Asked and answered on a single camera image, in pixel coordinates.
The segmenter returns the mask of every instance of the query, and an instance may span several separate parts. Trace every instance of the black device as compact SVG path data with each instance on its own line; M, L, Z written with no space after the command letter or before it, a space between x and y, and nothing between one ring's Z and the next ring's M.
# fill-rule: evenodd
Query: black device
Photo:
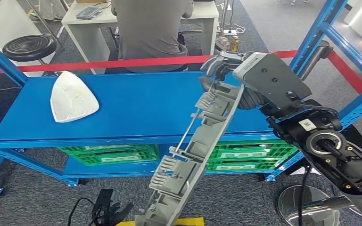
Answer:
M92 221L96 226L114 226L122 222L133 208L132 203L128 203L123 211L120 203L112 204L111 197L113 189L102 189L92 208Z
M232 72L245 86L239 108L260 107L275 136L298 147L362 212L362 149L338 132L342 126L336 110L304 100L311 95L310 89L278 56L222 51L201 70L221 81ZM207 78L201 83L206 90Z

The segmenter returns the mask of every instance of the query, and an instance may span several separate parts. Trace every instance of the round metal base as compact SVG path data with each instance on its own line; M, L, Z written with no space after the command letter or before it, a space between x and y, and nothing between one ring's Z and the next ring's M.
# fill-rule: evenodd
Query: round metal base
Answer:
M342 193L336 187L333 186L332 189L333 189L333 192L334 192L335 196L341 196L342 195ZM362 213L360 212L360 210L357 207L355 207L355 206L349 207L348 210L350 210L352 213L362 217Z
M277 210L284 220L291 226L298 226L298 202L300 185L285 189L278 198ZM329 198L323 191L310 186L305 186L303 193L303 206L310 202ZM339 211L330 210L319 206L303 208L304 226L338 226Z

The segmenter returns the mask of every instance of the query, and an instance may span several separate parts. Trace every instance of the metal pole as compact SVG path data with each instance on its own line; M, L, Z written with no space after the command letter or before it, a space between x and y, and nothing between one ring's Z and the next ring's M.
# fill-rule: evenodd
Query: metal pole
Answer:
M316 50L310 57L309 61L306 63L306 66L304 69L299 73L299 77L302 81L306 80L306 78L309 76L310 72L312 72L314 66L316 66L317 62L320 59L327 58L328 53L333 48L329 46L329 43L327 41L322 40L319 45L317 46Z
M230 0L224 0L224 6L222 8L222 15L221 15L221 35L224 35L224 27L225 27L225 16L227 15L227 8L228 8L228 3Z
M60 3L62 3L63 8L65 8L65 11L68 12L69 7L68 7L67 2L65 0L59 0L59 1L60 1Z
M48 30L49 34L52 36L53 40L56 42L56 44L61 48L65 49L62 44L60 44L59 39L56 37L56 35L49 29L48 23L46 20L41 16L40 12L34 7L34 5L30 2L30 0L25 0L28 5L30 5L31 9L34 10L35 14L38 16L38 18L41 20L41 23L44 25L44 27Z

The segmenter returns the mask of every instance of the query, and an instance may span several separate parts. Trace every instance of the white table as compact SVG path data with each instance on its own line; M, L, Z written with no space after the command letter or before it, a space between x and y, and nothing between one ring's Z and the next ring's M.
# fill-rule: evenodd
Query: white table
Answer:
M62 24L86 62L107 61L109 59L110 51L100 28L113 27L117 24L117 17L112 14L111 7L103 9L102 13L92 20L79 20L75 17L77 13L94 4L74 1L62 20ZM106 7L108 4L101 4L100 6ZM203 24L201 48L204 55L214 53L218 17L219 13L215 2L211 1L195 2L192 17L181 19L182 24ZM105 68L95 68L91 71L94 74L104 74Z
M23 8L15 0L0 1L0 51L9 41L26 36L41 35L41 32L30 20ZM45 63L49 63L55 53L43 58ZM16 62L12 61L16 66L41 65L38 61ZM27 72L28 77L42 76L43 72Z

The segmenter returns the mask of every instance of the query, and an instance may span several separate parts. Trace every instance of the black stool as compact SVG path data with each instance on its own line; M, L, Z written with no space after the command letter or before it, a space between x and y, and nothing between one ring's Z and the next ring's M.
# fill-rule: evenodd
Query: black stool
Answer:
M38 60L46 65L42 60L56 50L56 43L53 38L44 35L27 35L13 39L3 47L3 55L17 62L29 62ZM47 72L48 75L55 76L54 72Z

